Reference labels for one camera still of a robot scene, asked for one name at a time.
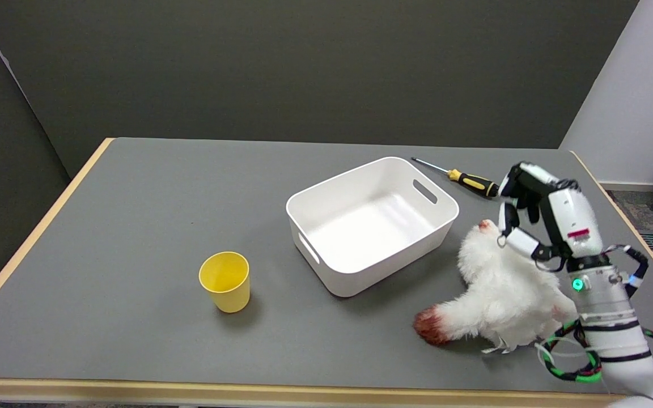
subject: bin handle hole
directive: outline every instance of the bin handle hole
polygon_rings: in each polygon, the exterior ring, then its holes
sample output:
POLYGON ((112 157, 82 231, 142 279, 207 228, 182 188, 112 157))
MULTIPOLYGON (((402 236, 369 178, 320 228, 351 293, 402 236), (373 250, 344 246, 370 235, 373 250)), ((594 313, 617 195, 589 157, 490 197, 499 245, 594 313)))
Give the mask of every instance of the bin handle hole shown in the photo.
POLYGON ((422 185, 417 180, 412 180, 412 186, 415 188, 415 190, 419 191, 420 194, 425 196, 425 198, 429 199, 432 204, 437 204, 438 203, 438 196, 435 196, 432 194, 431 191, 429 191, 425 186, 422 185))
POLYGON ((314 252, 314 250, 311 249, 311 245, 309 245, 309 243, 306 242, 306 240, 304 239, 304 237, 301 234, 299 234, 299 240, 304 245, 306 250, 309 251, 309 255, 311 255, 311 257, 314 258, 314 261, 318 264, 319 263, 319 257, 316 256, 316 252, 314 252))

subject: white wall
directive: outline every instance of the white wall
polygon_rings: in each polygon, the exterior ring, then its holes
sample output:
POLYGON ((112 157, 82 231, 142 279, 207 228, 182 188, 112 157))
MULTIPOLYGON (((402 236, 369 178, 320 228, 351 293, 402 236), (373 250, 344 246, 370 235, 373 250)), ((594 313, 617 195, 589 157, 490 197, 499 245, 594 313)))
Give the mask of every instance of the white wall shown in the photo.
POLYGON ((653 0, 640 0, 560 148, 599 181, 653 184, 653 0))

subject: white plush toy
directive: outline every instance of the white plush toy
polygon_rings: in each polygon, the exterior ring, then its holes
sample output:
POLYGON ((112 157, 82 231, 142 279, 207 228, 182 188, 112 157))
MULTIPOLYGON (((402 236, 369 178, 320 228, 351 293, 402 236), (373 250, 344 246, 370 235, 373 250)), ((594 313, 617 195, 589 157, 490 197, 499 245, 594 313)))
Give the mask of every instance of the white plush toy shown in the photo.
POLYGON ((500 248, 499 235, 491 220, 468 232, 458 260, 467 292, 415 316, 413 327, 427 343, 480 335, 495 345, 485 352, 507 353, 578 317, 573 301, 560 292, 558 277, 511 248, 500 248))

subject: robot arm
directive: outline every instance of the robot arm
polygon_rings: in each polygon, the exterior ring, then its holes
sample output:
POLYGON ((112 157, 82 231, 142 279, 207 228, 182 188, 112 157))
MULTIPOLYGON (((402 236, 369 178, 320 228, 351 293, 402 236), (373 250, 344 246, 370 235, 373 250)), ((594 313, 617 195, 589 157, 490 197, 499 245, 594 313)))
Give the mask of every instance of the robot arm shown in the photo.
POLYGON ((565 266, 578 282, 573 300, 586 341, 599 355, 601 372, 632 395, 611 406, 653 407, 653 358, 628 294, 642 277, 623 282, 606 255, 593 209, 578 183, 521 162, 505 176, 498 196, 503 199, 498 245, 510 246, 536 263, 558 257, 561 265, 555 271, 565 266), (531 224, 542 218, 549 245, 520 227, 518 211, 524 209, 531 224))

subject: wooden table edge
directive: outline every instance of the wooden table edge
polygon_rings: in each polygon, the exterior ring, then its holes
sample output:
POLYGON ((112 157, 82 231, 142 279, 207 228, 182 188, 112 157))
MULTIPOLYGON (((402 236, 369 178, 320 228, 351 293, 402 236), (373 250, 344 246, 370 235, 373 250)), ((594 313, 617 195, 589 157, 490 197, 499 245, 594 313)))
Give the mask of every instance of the wooden table edge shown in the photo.
POLYGON ((498 392, 497 390, 426 390, 285 385, 196 384, 122 380, 0 379, 0 396, 41 401, 57 397, 78 401, 238 401, 240 405, 442 405, 563 408, 604 407, 620 394, 498 392))
POLYGON ((62 209, 67 200, 70 199, 72 193, 74 193, 77 187, 80 185, 83 178, 85 178, 85 176, 89 173, 92 166, 95 165, 96 161, 100 158, 100 156, 102 156, 102 153, 104 153, 104 151, 107 149, 107 146, 109 146, 113 140, 113 138, 106 138, 104 141, 102 141, 97 150, 95 150, 95 152, 90 156, 87 163, 82 166, 75 178, 73 178, 71 183, 67 186, 67 188, 65 188, 65 191, 60 194, 59 198, 57 198, 57 201, 52 204, 52 207, 50 207, 49 211, 47 211, 47 213, 44 214, 44 217, 39 220, 39 224, 34 227, 32 232, 29 233, 29 236, 26 238, 26 240, 24 240, 19 249, 16 250, 13 256, 11 256, 11 259, 3 267, 2 271, 0 271, 0 289, 2 288, 3 284, 7 282, 7 279, 11 276, 11 274, 14 273, 16 267, 19 266, 29 250, 31 250, 34 244, 37 243, 37 240, 39 240, 39 237, 42 236, 44 230, 46 230, 54 217, 57 216, 58 212, 62 209))
MULTIPOLYGON (((0 288, 19 266, 20 262, 34 246, 44 230, 65 205, 72 193, 102 156, 114 138, 106 138, 85 165, 80 169, 61 196, 54 202, 39 224, 29 234, 5 268, 0 272, 0 288)), ((645 251, 653 251, 643 242, 642 237, 629 222, 624 212, 593 177, 583 161, 571 151, 591 179, 609 199, 614 209, 642 243, 645 251)), ((282 385, 229 385, 194 384, 183 382, 147 382, 122 380, 23 380, 0 379, 0 396, 22 397, 66 397, 91 400, 118 401, 132 400, 191 400, 191 401, 271 401, 279 403, 360 403, 361 405, 473 405, 473 406, 541 406, 561 407, 580 403, 582 408, 605 406, 610 401, 622 398, 621 395, 594 393, 547 393, 547 392, 496 392, 495 390, 414 390, 402 388, 342 388, 307 387, 282 385)))

